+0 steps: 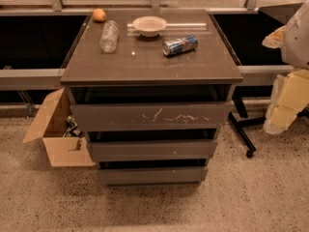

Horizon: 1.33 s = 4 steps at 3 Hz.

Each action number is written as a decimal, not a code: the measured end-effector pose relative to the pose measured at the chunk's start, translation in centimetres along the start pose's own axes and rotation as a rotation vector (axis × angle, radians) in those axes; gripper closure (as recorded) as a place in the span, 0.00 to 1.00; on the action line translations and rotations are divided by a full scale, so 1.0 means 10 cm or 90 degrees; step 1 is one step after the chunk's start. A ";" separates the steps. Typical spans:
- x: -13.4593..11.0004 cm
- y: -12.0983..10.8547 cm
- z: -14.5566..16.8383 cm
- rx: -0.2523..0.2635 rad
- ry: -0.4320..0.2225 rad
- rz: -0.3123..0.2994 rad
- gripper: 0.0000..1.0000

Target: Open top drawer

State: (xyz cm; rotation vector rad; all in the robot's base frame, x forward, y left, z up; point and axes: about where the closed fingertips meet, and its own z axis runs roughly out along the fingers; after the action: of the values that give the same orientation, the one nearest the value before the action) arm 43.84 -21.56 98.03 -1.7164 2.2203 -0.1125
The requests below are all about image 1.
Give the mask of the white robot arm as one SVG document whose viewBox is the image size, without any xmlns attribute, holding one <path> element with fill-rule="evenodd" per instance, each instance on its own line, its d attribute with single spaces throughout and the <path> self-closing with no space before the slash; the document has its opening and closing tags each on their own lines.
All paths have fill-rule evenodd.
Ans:
<svg viewBox="0 0 309 232">
<path fill-rule="evenodd" d="M 263 46 L 280 48 L 284 63 L 294 68 L 273 82 L 264 130 L 269 134 L 286 131 L 309 104 L 309 0 L 289 21 L 265 37 Z"/>
</svg>

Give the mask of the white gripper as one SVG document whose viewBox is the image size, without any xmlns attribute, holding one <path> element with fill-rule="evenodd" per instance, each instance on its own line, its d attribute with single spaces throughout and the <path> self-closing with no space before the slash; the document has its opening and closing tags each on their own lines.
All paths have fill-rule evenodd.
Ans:
<svg viewBox="0 0 309 232">
<path fill-rule="evenodd" d="M 262 45 L 268 48 L 282 46 L 282 60 L 299 69 L 309 69 L 309 0 L 306 0 L 290 18 L 266 36 Z M 297 114 L 309 104 L 309 71 L 300 70 L 286 76 L 278 74 L 273 82 L 270 105 L 264 130 L 269 134 L 286 131 Z"/>
</svg>

